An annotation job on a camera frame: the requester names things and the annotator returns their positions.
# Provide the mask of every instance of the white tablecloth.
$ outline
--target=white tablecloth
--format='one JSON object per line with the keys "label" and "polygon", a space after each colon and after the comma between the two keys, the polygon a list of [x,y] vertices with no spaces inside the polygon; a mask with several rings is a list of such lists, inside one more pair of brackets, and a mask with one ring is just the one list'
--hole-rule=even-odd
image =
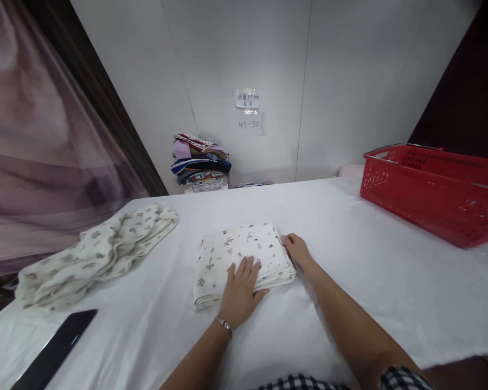
{"label": "white tablecloth", "polygon": [[[98,284],[71,311],[99,312],[48,389],[156,390],[217,312],[193,310],[206,234],[274,221],[421,367],[488,353],[488,244],[462,250],[361,199],[335,178],[158,198],[181,222],[127,275]],[[134,210],[155,199],[138,199]],[[0,312],[0,389],[8,389],[71,311]],[[293,372],[351,379],[303,278],[276,288],[240,329],[218,388],[247,389]]]}

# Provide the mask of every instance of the clothing pile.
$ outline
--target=clothing pile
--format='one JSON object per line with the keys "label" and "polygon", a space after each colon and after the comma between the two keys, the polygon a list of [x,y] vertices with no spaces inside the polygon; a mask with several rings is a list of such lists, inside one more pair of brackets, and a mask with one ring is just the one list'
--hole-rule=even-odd
{"label": "clothing pile", "polygon": [[154,203],[133,213],[118,212],[80,235],[80,242],[25,267],[15,295],[24,309],[64,309],[96,282],[128,272],[179,222],[171,207]]}
{"label": "clothing pile", "polygon": [[202,309],[222,299],[228,268],[238,267],[244,256],[260,261],[254,291],[294,281],[297,273],[272,222],[241,226],[205,237],[198,258],[198,275],[194,284],[194,307]]}
{"label": "clothing pile", "polygon": [[229,153],[219,145],[191,134],[174,136],[172,172],[177,183],[187,184],[193,192],[213,191],[228,185],[232,165]]}

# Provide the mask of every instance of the smartphone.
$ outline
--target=smartphone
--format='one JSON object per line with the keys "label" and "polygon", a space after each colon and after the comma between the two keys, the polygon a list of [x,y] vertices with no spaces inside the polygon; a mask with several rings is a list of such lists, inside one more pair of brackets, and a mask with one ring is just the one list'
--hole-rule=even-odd
{"label": "smartphone", "polygon": [[88,310],[69,315],[11,390],[45,389],[97,312]]}

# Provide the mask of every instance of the red plastic basket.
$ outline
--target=red plastic basket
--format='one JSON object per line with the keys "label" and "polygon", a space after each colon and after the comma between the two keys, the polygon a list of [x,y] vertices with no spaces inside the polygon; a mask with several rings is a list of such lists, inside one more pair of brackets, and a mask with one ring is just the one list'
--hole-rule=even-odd
{"label": "red plastic basket", "polygon": [[488,159],[412,144],[364,157],[363,198],[460,248],[488,242]]}

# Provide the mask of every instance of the wrist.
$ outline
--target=wrist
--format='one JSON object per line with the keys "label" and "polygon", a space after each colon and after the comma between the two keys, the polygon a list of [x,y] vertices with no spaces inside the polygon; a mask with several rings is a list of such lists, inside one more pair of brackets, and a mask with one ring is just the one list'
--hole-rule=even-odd
{"label": "wrist", "polygon": [[321,267],[313,259],[304,264],[302,269],[304,270],[304,273],[309,277],[309,279],[312,279],[322,271]]}
{"label": "wrist", "polygon": [[237,330],[237,328],[240,326],[238,321],[224,311],[219,311],[216,318],[226,321],[233,331]]}
{"label": "wrist", "polygon": [[233,338],[233,334],[235,333],[235,329],[231,327],[231,325],[220,316],[216,316],[214,318],[214,322],[220,327],[220,329],[224,330],[224,332],[229,336],[230,340]]}

